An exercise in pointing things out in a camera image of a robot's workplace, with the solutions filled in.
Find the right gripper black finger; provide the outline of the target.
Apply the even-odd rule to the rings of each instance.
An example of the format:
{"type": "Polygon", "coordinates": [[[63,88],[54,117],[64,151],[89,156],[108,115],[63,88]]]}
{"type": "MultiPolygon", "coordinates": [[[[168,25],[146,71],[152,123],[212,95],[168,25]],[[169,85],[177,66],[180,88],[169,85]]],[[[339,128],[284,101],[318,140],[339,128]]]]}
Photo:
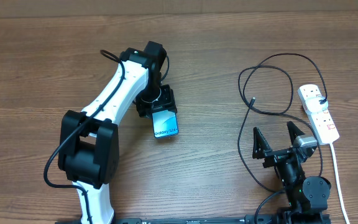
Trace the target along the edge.
{"type": "Polygon", "coordinates": [[[303,144],[302,136],[304,132],[301,131],[292,121],[287,122],[288,133],[292,146],[301,146],[303,144]]]}
{"type": "Polygon", "coordinates": [[[264,135],[261,133],[258,127],[253,129],[254,134],[254,145],[252,151],[253,159],[262,159],[266,156],[267,153],[272,152],[272,148],[268,144],[264,135]]]}

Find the Samsung Galaxy smartphone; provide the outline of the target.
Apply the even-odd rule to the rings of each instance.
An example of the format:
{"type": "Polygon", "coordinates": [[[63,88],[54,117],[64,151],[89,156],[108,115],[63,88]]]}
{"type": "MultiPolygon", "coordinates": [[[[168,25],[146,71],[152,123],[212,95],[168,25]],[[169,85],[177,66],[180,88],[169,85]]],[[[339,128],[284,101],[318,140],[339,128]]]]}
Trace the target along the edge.
{"type": "Polygon", "coordinates": [[[173,111],[165,110],[152,114],[154,136],[165,138],[179,133],[177,114],[173,111]]]}

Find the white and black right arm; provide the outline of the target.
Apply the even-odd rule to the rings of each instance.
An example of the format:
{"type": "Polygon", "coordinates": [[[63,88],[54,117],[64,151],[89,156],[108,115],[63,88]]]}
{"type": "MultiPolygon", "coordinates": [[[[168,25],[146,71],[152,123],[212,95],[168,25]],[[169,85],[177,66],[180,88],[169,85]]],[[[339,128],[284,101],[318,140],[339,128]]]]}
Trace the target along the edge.
{"type": "Polygon", "coordinates": [[[254,147],[252,157],[263,159],[265,168],[273,167],[280,178],[283,189],[267,197],[256,209],[254,215],[247,215],[251,223],[330,223],[329,215],[323,212],[328,208],[331,183],[321,176],[305,176],[301,166],[310,158],[318,141],[307,136],[293,122],[287,123],[291,146],[274,151],[259,128],[253,129],[254,147]],[[261,215],[261,208],[278,194],[285,194],[288,207],[282,207],[273,215],[261,215]]]}

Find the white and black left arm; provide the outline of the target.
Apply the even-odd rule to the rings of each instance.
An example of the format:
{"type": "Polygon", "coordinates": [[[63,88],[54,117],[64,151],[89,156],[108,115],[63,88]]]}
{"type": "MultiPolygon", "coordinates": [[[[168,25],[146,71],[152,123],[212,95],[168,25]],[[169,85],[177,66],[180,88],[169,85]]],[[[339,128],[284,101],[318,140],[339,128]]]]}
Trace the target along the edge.
{"type": "Polygon", "coordinates": [[[162,44],[148,42],[144,50],[128,48],[120,56],[101,50],[117,62],[117,70],[103,91],[80,112],[62,118],[60,144],[52,154],[80,198],[78,223],[114,223],[109,183],[119,161],[118,127],[130,105],[141,118],[151,119],[155,138],[178,134],[173,90],[163,85],[161,72],[169,61],[162,44]]]}

